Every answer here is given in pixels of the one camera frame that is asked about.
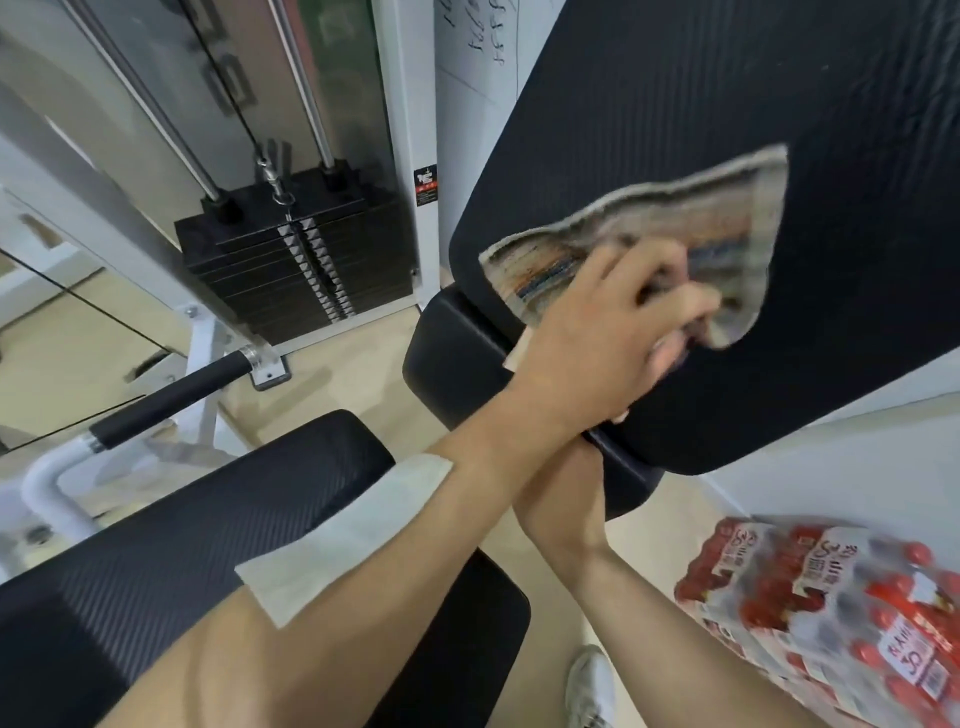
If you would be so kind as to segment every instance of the white wall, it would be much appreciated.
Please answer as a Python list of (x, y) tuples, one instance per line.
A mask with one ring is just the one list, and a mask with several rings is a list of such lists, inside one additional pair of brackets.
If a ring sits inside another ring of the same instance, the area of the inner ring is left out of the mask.
[(960, 393), (802, 429), (703, 479), (746, 513), (849, 519), (960, 569)]
[(563, 5), (564, 0), (434, 2), (444, 266), (450, 236)]

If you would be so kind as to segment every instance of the finger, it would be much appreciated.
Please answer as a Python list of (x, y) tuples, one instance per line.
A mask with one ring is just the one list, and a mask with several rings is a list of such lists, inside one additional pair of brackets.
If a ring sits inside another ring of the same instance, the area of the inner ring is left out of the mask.
[(620, 258), (604, 287), (617, 298), (635, 303), (640, 290), (659, 270), (675, 283), (686, 281), (686, 246), (663, 237), (641, 239)]
[(640, 309), (645, 334), (654, 341), (683, 328), (720, 307), (720, 291), (702, 283), (687, 282), (660, 294)]
[(660, 378), (670, 371), (677, 360), (686, 351), (686, 335), (682, 331), (671, 331), (657, 344), (647, 358), (647, 376), (650, 383), (660, 381)]
[(593, 249), (570, 283), (571, 288), (592, 290), (613, 269), (627, 249), (617, 242), (605, 242)]

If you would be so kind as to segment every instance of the white sneaker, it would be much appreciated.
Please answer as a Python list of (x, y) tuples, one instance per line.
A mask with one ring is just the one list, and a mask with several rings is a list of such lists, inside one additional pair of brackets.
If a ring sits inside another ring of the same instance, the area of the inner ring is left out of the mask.
[(596, 644), (577, 655), (566, 676), (568, 728), (612, 728), (615, 706), (613, 667)]

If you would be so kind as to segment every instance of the black foam grip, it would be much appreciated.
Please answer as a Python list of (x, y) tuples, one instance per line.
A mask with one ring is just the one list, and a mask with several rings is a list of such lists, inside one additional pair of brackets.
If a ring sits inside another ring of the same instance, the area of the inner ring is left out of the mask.
[(251, 369), (251, 363), (243, 352), (229, 353), (129, 407), (106, 416), (90, 427), (90, 434), (106, 449), (116, 448), (131, 437), (159, 425), (184, 407), (226, 387)]

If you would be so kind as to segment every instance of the sticker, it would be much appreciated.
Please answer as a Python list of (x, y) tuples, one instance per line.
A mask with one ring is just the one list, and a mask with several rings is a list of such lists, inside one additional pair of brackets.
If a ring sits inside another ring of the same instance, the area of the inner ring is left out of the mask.
[(437, 165), (414, 170), (414, 191), (417, 193), (417, 207), (437, 202)]
[(828, 528), (806, 558), (804, 570), (793, 583), (793, 593), (808, 596), (813, 589), (825, 595), (850, 580), (853, 564), (867, 550), (870, 533), (866, 528)]
[(883, 633), (877, 645), (883, 659), (911, 685), (920, 682), (933, 659), (933, 643), (903, 615)]
[(934, 660), (930, 663), (924, 679), (920, 681), (920, 687), (927, 695), (932, 697), (934, 701), (939, 701), (940, 696), (944, 694), (944, 689), (947, 687), (949, 677), (949, 670), (940, 662)]
[(717, 559), (712, 573), (731, 575), (731, 583), (750, 564), (751, 554), (762, 543), (763, 536), (773, 528), (766, 523), (741, 523), (732, 533)]

